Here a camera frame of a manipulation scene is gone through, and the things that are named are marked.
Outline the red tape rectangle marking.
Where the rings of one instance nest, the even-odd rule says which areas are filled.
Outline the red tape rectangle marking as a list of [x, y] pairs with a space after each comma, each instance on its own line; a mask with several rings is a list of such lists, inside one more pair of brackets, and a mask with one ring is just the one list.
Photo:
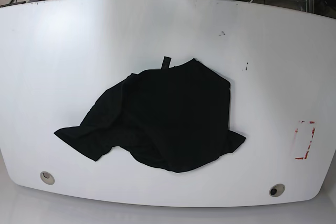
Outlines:
[[299, 121], [295, 130], [292, 149], [295, 160], [307, 159], [315, 130], [316, 121]]

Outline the right table grommet hole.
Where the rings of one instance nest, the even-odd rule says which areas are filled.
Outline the right table grommet hole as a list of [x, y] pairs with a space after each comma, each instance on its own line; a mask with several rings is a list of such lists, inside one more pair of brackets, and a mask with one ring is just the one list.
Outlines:
[[283, 194], [285, 189], [286, 188], [284, 184], [276, 184], [270, 188], [269, 194], [271, 197], [279, 197]]

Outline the table grommet hole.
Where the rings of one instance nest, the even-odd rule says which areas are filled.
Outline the table grommet hole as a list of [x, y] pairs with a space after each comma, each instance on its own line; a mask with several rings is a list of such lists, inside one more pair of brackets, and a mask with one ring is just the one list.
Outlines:
[[271, 197], [279, 197], [283, 194], [285, 189], [286, 188], [284, 184], [276, 184], [270, 188], [269, 194]]
[[53, 185], [55, 183], [53, 175], [49, 172], [41, 172], [40, 178], [47, 185]]

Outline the black t-shirt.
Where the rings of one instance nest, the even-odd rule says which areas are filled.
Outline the black t-shirt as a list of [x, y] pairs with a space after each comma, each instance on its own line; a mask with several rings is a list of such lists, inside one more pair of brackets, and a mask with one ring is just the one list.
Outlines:
[[55, 134], [93, 161], [120, 147], [142, 164], [183, 173], [244, 143], [230, 130], [229, 113], [230, 82], [192, 59], [131, 74], [106, 90], [80, 125]]

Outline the black tape strip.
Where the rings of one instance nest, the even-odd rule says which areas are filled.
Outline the black tape strip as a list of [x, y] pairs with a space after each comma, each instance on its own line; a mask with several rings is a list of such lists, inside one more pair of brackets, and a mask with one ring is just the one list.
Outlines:
[[168, 69], [170, 67], [170, 63], [171, 63], [171, 58], [164, 56], [161, 69]]

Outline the left table grommet hole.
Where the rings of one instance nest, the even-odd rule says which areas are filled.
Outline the left table grommet hole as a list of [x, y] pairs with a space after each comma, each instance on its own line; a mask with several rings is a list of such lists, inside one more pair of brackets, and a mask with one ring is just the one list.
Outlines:
[[53, 185], [55, 183], [53, 175], [49, 172], [41, 172], [40, 178], [47, 185]]

